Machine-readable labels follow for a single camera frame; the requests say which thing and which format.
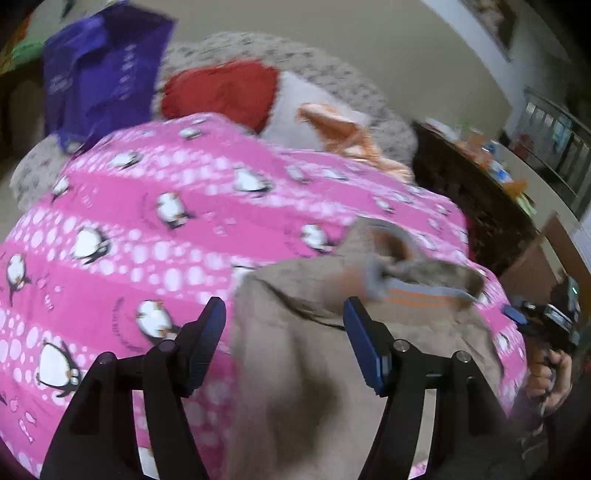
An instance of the beige wall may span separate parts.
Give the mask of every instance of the beige wall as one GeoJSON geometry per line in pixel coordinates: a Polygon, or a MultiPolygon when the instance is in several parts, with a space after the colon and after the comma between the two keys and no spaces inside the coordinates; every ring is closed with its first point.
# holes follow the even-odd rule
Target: beige wall
{"type": "Polygon", "coordinates": [[[466,43],[420,0],[136,0],[178,19],[176,40],[262,31],[321,47],[360,68],[402,116],[471,121],[488,135],[510,107],[466,43]]]}

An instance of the blue gripper pad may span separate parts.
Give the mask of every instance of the blue gripper pad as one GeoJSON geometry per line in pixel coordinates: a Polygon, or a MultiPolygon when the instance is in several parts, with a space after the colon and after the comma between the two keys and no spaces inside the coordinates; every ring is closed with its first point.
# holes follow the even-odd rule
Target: blue gripper pad
{"type": "Polygon", "coordinates": [[[345,300],[343,324],[365,383],[376,395],[385,397],[394,338],[383,323],[371,319],[357,297],[345,300]]]}

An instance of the clutter on table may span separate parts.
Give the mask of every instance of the clutter on table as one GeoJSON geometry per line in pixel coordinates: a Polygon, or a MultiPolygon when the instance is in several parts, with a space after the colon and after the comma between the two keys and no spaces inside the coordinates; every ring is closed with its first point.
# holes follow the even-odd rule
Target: clutter on table
{"type": "Polygon", "coordinates": [[[505,190],[507,195],[523,209],[527,215],[535,215],[535,204],[525,194],[527,182],[514,180],[508,169],[498,161],[499,142],[488,140],[482,132],[469,125],[458,125],[455,129],[427,118],[425,125],[452,143],[466,158],[473,160],[482,170],[487,172],[505,190]]]}

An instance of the dark wooden furniture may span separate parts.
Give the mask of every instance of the dark wooden furniture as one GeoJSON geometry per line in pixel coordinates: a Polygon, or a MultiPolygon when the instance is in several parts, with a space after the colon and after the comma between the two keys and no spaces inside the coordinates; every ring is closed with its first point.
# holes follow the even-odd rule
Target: dark wooden furniture
{"type": "Polygon", "coordinates": [[[468,221],[471,257],[500,276],[537,236],[530,217],[453,144],[417,122],[417,184],[449,197],[468,221]]]}

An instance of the penguin print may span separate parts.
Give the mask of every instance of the penguin print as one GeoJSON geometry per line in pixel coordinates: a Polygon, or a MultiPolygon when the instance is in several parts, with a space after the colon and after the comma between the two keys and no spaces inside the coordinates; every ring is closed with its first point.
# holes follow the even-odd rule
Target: penguin print
{"type": "Polygon", "coordinates": [[[178,134],[185,140],[193,140],[202,135],[201,130],[197,128],[183,128],[178,134]]]}
{"type": "Polygon", "coordinates": [[[285,170],[287,171],[287,174],[290,176],[290,178],[298,183],[306,185],[312,181],[297,165],[288,165],[285,167],[285,170]]]}
{"type": "Polygon", "coordinates": [[[8,281],[9,303],[12,306],[12,297],[16,291],[21,291],[27,283],[31,280],[27,278],[27,266],[25,264],[25,256],[23,254],[16,254],[10,257],[6,268],[6,278],[8,281]]]}
{"type": "Polygon", "coordinates": [[[70,189],[70,179],[66,176],[60,177],[53,188],[51,189],[51,202],[55,202],[58,197],[61,197],[70,189]]]}
{"type": "Polygon", "coordinates": [[[144,300],[135,312],[135,321],[146,338],[157,345],[161,340],[174,340],[180,327],[173,323],[161,300],[144,300]]]}
{"type": "Polygon", "coordinates": [[[408,198],[406,195],[403,195],[401,193],[392,192],[392,194],[394,195],[394,198],[396,198],[399,202],[408,203],[408,204],[411,204],[413,202],[412,199],[408,198]]]}
{"type": "Polygon", "coordinates": [[[245,267],[243,265],[233,265],[232,266],[232,291],[236,291],[238,287],[242,284],[242,280],[246,277],[249,273],[254,272],[256,268],[254,267],[245,267]]]}
{"type": "Polygon", "coordinates": [[[372,197],[374,199],[375,204],[380,207],[384,212],[392,214],[394,213],[394,209],[388,203],[387,200],[383,199],[382,197],[372,197]]]}
{"type": "Polygon", "coordinates": [[[61,348],[53,343],[43,342],[36,380],[41,385],[60,390],[57,398],[65,397],[78,389],[82,382],[82,372],[63,341],[61,348]]]}
{"type": "Polygon", "coordinates": [[[437,205],[436,208],[437,208],[437,211],[439,213],[441,213],[442,215],[446,215],[447,216],[447,215],[450,214],[450,211],[447,208],[445,208],[443,205],[437,205]]]}
{"type": "Polygon", "coordinates": [[[234,171],[234,189],[239,192],[268,193],[273,184],[264,176],[251,172],[245,167],[238,167],[234,171]]]}
{"type": "Polygon", "coordinates": [[[141,162],[142,158],[142,154],[139,152],[120,153],[111,159],[109,167],[125,170],[126,168],[130,168],[136,163],[141,162]]]}
{"type": "Polygon", "coordinates": [[[302,241],[319,254],[330,253],[335,246],[326,232],[315,223],[308,223],[301,228],[300,238],[302,241]]]}
{"type": "Polygon", "coordinates": [[[85,226],[76,235],[72,255],[82,260],[83,265],[91,264],[104,257],[111,248],[110,240],[98,229],[85,226]]]}
{"type": "Polygon", "coordinates": [[[158,197],[156,214],[171,230],[183,226],[187,220],[194,218],[194,215],[185,211],[183,201],[176,192],[163,193],[158,197]]]}
{"type": "Polygon", "coordinates": [[[435,245],[433,244],[433,242],[431,242],[428,238],[427,235],[423,234],[423,233],[417,233],[415,235],[420,242],[423,244],[423,246],[430,251],[435,251],[437,250],[437,248],[435,247],[435,245]]]}
{"type": "Polygon", "coordinates": [[[332,168],[323,168],[322,169],[322,176],[326,177],[327,179],[338,180],[338,181],[347,181],[347,177],[342,173],[332,169],[332,168]]]}

